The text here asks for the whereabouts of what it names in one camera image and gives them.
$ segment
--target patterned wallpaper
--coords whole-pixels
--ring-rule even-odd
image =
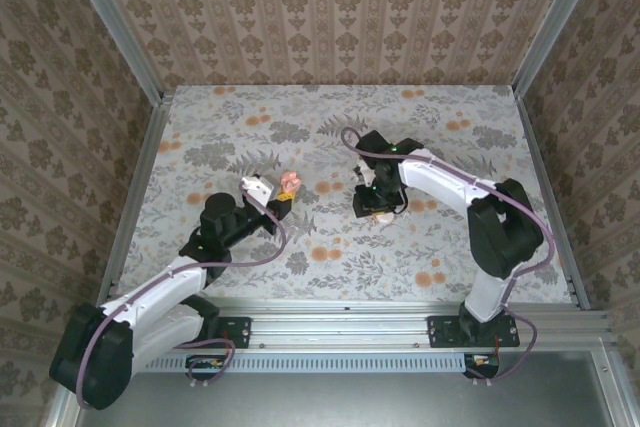
[[[640,391],[640,0],[580,0],[525,101],[595,307]]]
[[[552,0],[117,0],[179,84],[509,84]]]
[[[0,425],[38,425],[94,300],[150,107],[89,0],[0,0]]]

